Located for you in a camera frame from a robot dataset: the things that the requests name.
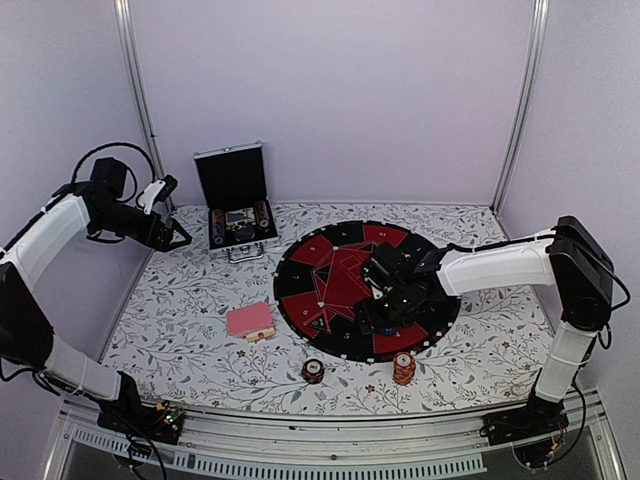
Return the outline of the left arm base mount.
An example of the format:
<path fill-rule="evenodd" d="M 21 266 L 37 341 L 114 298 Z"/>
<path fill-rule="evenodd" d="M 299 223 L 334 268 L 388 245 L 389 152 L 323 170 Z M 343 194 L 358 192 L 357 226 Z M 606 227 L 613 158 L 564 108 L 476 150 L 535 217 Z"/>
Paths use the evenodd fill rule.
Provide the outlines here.
<path fill-rule="evenodd" d="M 97 423 L 123 434 L 137 435 L 154 442 L 177 445 L 184 423 L 184 411 L 167 401 L 156 406 L 126 407 L 117 402 L 100 402 Z"/>

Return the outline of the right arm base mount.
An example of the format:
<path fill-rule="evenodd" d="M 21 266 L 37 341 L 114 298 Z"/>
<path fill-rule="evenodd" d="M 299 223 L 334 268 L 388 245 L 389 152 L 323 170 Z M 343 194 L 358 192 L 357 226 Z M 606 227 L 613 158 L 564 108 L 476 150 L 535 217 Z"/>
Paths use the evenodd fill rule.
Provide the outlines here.
<path fill-rule="evenodd" d="M 516 460 L 531 469 L 547 467 L 564 441 L 569 421 L 564 407 L 520 407 L 482 417 L 479 435 L 491 446 L 525 440 L 513 449 Z"/>

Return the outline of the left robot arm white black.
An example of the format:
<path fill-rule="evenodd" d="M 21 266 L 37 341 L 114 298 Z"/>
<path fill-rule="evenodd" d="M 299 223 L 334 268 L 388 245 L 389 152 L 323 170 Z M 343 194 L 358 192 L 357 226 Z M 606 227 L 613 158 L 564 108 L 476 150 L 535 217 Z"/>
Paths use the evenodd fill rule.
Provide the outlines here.
<path fill-rule="evenodd" d="M 112 402 L 111 419 L 128 434 L 148 426 L 148 412 L 121 396 L 122 374 L 105 367 L 56 336 L 34 297 L 35 285 L 48 265 L 81 231 L 98 239 L 104 231 L 118 240 L 130 238 L 159 252 L 191 243 L 191 235 L 172 218 L 154 211 L 176 187 L 172 176 L 153 181 L 138 204 L 122 197 L 129 167 L 111 157 L 95 161 L 86 182 L 61 187 L 1 255 L 1 356 L 42 372 L 96 401 Z"/>

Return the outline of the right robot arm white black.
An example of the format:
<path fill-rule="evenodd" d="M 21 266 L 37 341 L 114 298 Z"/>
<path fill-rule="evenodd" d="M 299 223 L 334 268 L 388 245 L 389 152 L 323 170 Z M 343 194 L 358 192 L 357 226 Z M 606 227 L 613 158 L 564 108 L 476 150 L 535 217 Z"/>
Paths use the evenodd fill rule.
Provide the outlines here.
<path fill-rule="evenodd" d="M 478 248 L 450 244 L 413 261 L 388 243 L 373 250 L 361 268 L 371 298 L 355 306 L 365 334 L 410 326 L 422 314 L 454 306 L 465 293 L 519 285 L 554 285 L 562 315 L 531 396 L 517 415 L 517 427 L 537 436 L 556 417 L 554 404 L 586 361 L 597 332 L 616 309 L 617 280 L 611 259 L 573 216 L 530 237 Z"/>

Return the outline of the orange red chip stack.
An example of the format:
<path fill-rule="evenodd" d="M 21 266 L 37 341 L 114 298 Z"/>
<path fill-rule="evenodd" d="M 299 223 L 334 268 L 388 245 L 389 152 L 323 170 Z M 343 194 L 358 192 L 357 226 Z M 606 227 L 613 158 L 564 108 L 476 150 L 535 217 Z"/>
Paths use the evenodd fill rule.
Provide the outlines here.
<path fill-rule="evenodd" d="M 393 360 L 393 380 L 396 384 L 406 386 L 415 376 L 416 363 L 409 352 L 398 352 Z"/>

